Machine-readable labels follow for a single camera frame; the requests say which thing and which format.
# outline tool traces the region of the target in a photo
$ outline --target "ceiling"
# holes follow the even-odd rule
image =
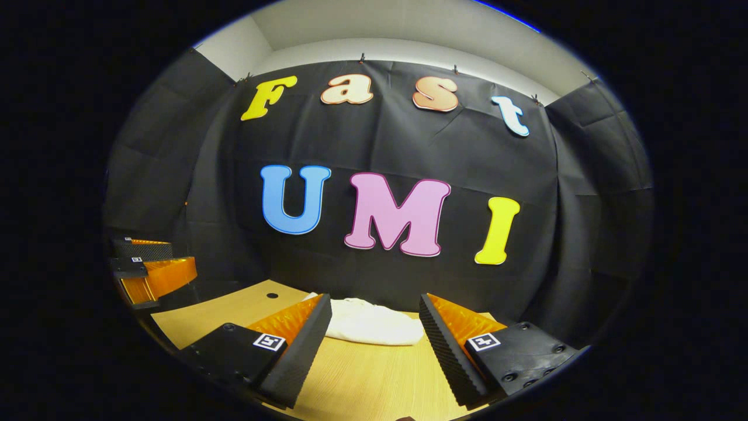
[[[468,52],[559,95],[596,76],[568,50],[473,0],[283,0],[252,14],[273,50],[340,38],[396,38]]]

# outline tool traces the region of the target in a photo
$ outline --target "pink letter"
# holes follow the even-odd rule
[[[391,249],[408,225],[408,239],[400,250],[408,255],[434,257],[441,247],[436,243],[439,233],[439,216],[444,198],[450,195],[450,185],[439,180],[421,180],[397,206],[390,185],[381,174],[359,172],[351,176],[356,188],[356,211],[353,229],[346,235],[345,243],[355,249],[371,249],[376,241],[369,235],[374,221],[381,244]]]

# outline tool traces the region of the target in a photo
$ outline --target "clip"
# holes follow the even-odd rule
[[[595,81],[594,81],[594,80],[592,80],[592,78],[590,78],[589,76],[587,76],[587,79],[589,79],[589,81],[590,81],[590,82],[592,82],[592,83],[595,83]]]

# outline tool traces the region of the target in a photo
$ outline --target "white towel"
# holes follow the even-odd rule
[[[316,297],[311,293],[302,301]],[[358,298],[330,300],[332,318],[326,336],[374,345],[415,345],[423,337],[423,325],[384,306]]]

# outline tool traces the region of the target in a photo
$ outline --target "table surface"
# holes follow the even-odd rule
[[[275,293],[276,298],[267,294]],[[226,322],[248,326],[298,303],[307,292],[267,280],[193,306],[153,314],[179,348]],[[404,312],[418,318],[414,312]],[[482,315],[493,318],[489,313]],[[426,334],[412,346],[369,345],[325,337],[294,409],[280,411],[307,421],[454,420],[457,405]]]

